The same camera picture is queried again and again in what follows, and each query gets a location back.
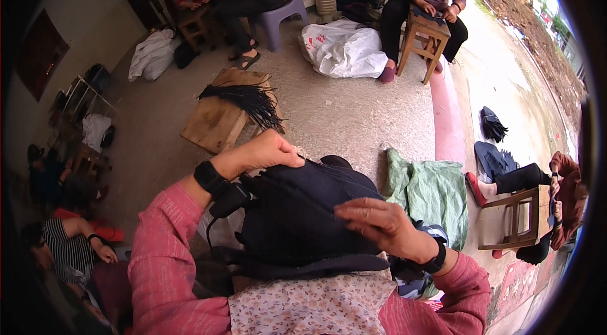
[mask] wooden stool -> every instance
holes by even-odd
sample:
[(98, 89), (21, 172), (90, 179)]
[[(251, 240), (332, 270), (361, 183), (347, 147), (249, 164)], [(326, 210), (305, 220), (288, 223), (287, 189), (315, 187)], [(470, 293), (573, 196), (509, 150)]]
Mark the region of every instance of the wooden stool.
[[(428, 38), (418, 36), (418, 32), (427, 35)], [(434, 72), (438, 59), (441, 58), (450, 37), (451, 32), (449, 32), (449, 28), (446, 24), (439, 26), (434, 20), (428, 20), (423, 16), (415, 16), (414, 6), (411, 5), (409, 17), (407, 19), (407, 26), (405, 28), (405, 39), (403, 40), (401, 46), (401, 62), (398, 64), (398, 71), (396, 72), (396, 75), (400, 76), (402, 74), (402, 70), (405, 69), (405, 64), (407, 63), (409, 53), (413, 51), (418, 55), (421, 55), (424, 60), (431, 60), (430, 66), (428, 67), (428, 71), (426, 72), (426, 76), (424, 77), (423, 81), (424, 85), (426, 85), (428, 81), (430, 81), (430, 76), (432, 75), (432, 72)], [(415, 40), (419, 40), (425, 45), (425, 47), (414, 47)]]
[[(269, 74), (224, 69), (213, 81), (213, 86), (260, 85), (269, 87)], [(276, 98), (268, 94), (276, 104)], [(276, 115), (282, 119), (280, 108), (276, 105)], [(249, 115), (231, 102), (217, 96), (202, 98), (192, 115), (187, 119), (181, 137), (202, 147), (212, 154), (218, 154), (234, 146), (242, 129), (250, 120)], [(286, 133), (283, 123), (281, 133)], [(253, 136), (261, 133), (259, 126)]]
[[(214, 43), (214, 41), (209, 36), (209, 27), (211, 26), (211, 20), (209, 18), (210, 13), (208, 12), (209, 7), (210, 7), (209, 5), (205, 4), (205, 5), (202, 5), (201, 7), (193, 10), (192, 12), (185, 12), (185, 10), (189, 10), (189, 9), (184, 9), (184, 12), (183, 12), (184, 18), (181, 19), (178, 24), (179, 30), (181, 31), (183, 36), (186, 38), (186, 41), (190, 44), (192, 49), (196, 52), (199, 52), (200, 50), (198, 48), (198, 43), (196, 43), (195, 38), (200, 35), (204, 36), (205, 39), (210, 43), (211, 50), (215, 50), (215, 48), (217, 47), (217, 45)], [(189, 29), (187, 29), (187, 27), (190, 26), (191, 24), (196, 25), (196, 28), (197, 28), (196, 31), (191, 32)]]
[(92, 180), (99, 180), (103, 170), (112, 170), (109, 164), (109, 158), (92, 149), (84, 143), (80, 143), (80, 151), (74, 159), (72, 171), (82, 172)]
[[(529, 229), (518, 232), (518, 208), (521, 203), (529, 203)], [(550, 216), (550, 186), (540, 185), (535, 189), (512, 194), (510, 197), (486, 203), (482, 208), (505, 205), (512, 207), (511, 233), (502, 243), (479, 245), (479, 249), (507, 249), (536, 245), (542, 236), (552, 229), (548, 224)]]

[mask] bundle of black strings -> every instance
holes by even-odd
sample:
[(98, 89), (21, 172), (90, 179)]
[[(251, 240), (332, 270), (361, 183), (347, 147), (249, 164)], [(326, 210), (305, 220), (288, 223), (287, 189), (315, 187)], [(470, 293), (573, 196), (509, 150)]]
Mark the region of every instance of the bundle of black strings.
[[(273, 128), (278, 131), (282, 129), (281, 122), (283, 119), (278, 118), (276, 115), (276, 96), (273, 93), (274, 90), (276, 89), (260, 85), (208, 85), (200, 93), (198, 99), (206, 96), (218, 96), (243, 109), (262, 130)], [(270, 99), (269, 94), (274, 95), (274, 101)]]

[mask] dirt mound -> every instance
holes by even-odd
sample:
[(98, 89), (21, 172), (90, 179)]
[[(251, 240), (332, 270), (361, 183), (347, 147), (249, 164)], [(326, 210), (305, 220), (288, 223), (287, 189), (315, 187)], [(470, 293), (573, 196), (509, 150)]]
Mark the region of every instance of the dirt mound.
[(585, 96), (584, 88), (571, 65), (558, 50), (557, 44), (546, 32), (535, 13), (521, 0), (486, 0), (497, 12), (499, 19), (508, 20), (525, 35), (523, 42), (535, 57), (553, 91), (571, 119), (579, 126), (579, 101)]

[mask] black and white striped shirt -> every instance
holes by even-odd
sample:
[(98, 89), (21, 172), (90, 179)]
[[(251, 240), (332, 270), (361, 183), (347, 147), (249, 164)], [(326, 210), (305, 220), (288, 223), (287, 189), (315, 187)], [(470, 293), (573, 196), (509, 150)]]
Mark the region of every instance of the black and white striped shirt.
[(84, 283), (90, 279), (95, 262), (95, 250), (83, 235), (76, 235), (68, 239), (63, 227), (63, 221), (52, 218), (46, 221), (42, 231), (44, 241), (49, 245), (50, 251), (55, 257), (55, 272), (63, 282), (83, 283), (82, 278), (77, 279), (76, 274), (84, 276)]

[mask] purple plastic stool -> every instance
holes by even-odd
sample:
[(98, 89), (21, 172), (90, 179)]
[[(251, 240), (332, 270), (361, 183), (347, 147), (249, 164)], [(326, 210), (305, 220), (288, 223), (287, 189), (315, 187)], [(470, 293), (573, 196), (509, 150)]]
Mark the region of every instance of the purple plastic stool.
[(300, 14), (303, 23), (307, 26), (310, 24), (308, 13), (305, 11), (304, 0), (289, 0), (289, 3), (274, 11), (264, 12), (259, 16), (248, 18), (251, 36), (257, 38), (256, 25), (260, 24), (268, 38), (268, 49), (270, 52), (280, 50), (280, 22), (293, 14)]

